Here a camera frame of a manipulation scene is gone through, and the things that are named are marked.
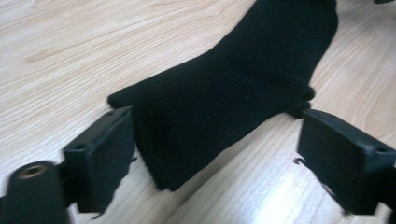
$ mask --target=wood grain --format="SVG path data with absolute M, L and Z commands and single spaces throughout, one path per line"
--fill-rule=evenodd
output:
M 246 1 L 0 2 L 0 190 L 110 110 L 106 97 L 212 48 Z M 396 147 L 396 3 L 340 1 L 338 33 L 311 85 L 313 107 Z M 382 223 L 344 218 L 315 177 L 295 165 L 300 120 L 279 115 L 221 153 L 176 192 L 131 165 L 106 213 L 76 223 Z

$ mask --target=metal ring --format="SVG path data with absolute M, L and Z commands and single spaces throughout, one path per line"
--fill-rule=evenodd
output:
M 27 179 L 32 178 L 37 175 L 43 174 L 47 170 L 46 165 L 35 165 L 31 167 L 27 167 L 26 169 L 22 170 L 18 177 L 20 179 Z

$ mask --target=black plastic bracket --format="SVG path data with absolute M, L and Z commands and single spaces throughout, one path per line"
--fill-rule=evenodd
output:
M 69 223 L 67 207 L 103 214 L 134 155 L 131 107 L 103 115 L 64 148 L 65 160 L 37 161 L 16 170 L 0 198 L 0 224 Z
M 396 151 L 334 115 L 306 109 L 298 153 L 343 207 L 372 215 L 379 202 L 396 207 Z

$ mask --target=black sock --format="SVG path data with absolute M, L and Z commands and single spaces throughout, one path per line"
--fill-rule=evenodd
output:
M 335 1 L 259 0 L 213 49 L 108 97 L 133 106 L 159 189 L 176 190 L 266 119 L 309 107 L 337 26 Z

